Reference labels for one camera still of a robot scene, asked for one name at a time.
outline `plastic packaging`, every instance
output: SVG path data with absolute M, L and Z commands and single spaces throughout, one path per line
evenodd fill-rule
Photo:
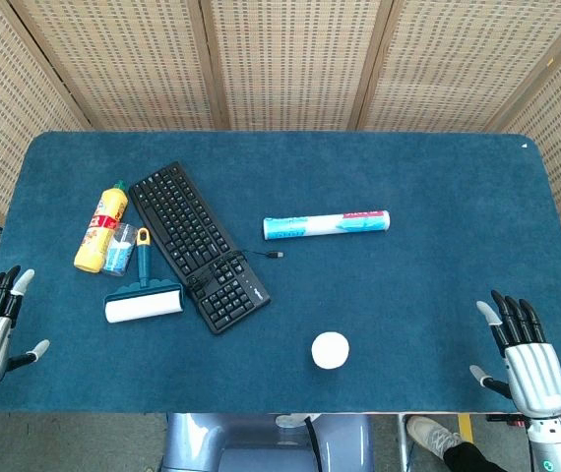
M 263 235 L 265 239 L 280 239 L 360 231 L 386 231 L 389 227 L 390 214 L 383 209 L 295 218 L 265 218 Z
M 105 264 L 101 271 L 110 275 L 125 275 L 127 265 L 132 259 L 136 244 L 137 228 L 127 223 L 119 223 L 107 247 Z
M 74 265 L 86 272 L 99 272 L 105 263 L 110 239 L 127 206 L 125 183 L 119 180 L 112 189 L 101 194 L 93 219 L 75 256 Z

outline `lint roller handle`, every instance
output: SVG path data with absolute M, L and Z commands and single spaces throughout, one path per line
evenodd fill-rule
M 139 282 L 141 288 L 147 287 L 150 284 L 150 231 L 147 228 L 139 229 L 136 233 L 136 246 L 139 253 Z

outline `floor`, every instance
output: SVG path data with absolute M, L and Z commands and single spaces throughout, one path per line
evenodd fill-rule
M 456 430 L 457 418 L 436 416 Z M 526 432 L 472 418 L 473 437 L 489 460 L 506 470 L 529 470 Z M 156 472 L 164 442 L 164 415 L 0 413 L 0 472 Z M 401 472 L 396 417 L 373 417 L 375 470 Z M 412 471 L 446 471 L 432 454 L 412 451 Z

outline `cable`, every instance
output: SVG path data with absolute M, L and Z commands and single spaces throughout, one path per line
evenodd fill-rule
M 248 249 L 242 249 L 242 253 L 250 253 L 250 254 L 258 254 L 259 256 L 265 256 L 266 258 L 270 259 L 280 259 L 284 258 L 283 251 L 268 251 L 267 253 L 259 253 L 258 251 L 250 251 Z
M 407 455 L 407 467 L 405 468 L 405 472 L 409 472 L 409 467 L 411 467 L 411 454 L 414 452 L 414 445 L 415 442 L 413 442 L 411 444 L 411 447 L 409 448 L 409 454 Z
M 528 449 L 530 450 L 530 472 L 534 472 L 534 456 L 532 454 L 532 443 L 528 438 Z
M 316 455 L 316 462 L 318 463 L 318 472 L 322 471 L 322 457 L 320 457 L 320 445 L 318 444 L 318 437 L 316 436 L 316 430 L 313 428 L 313 423 L 311 423 L 311 418 L 306 417 L 304 419 L 305 425 L 307 425 L 307 431 L 309 432 L 309 440 L 311 440 L 311 447 L 313 447 L 313 453 Z

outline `person's foot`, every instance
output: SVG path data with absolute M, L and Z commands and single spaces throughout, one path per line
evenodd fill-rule
M 441 459 L 445 450 L 461 444 L 462 438 L 447 428 L 424 416 L 412 416 L 407 420 L 407 432 L 411 438 Z

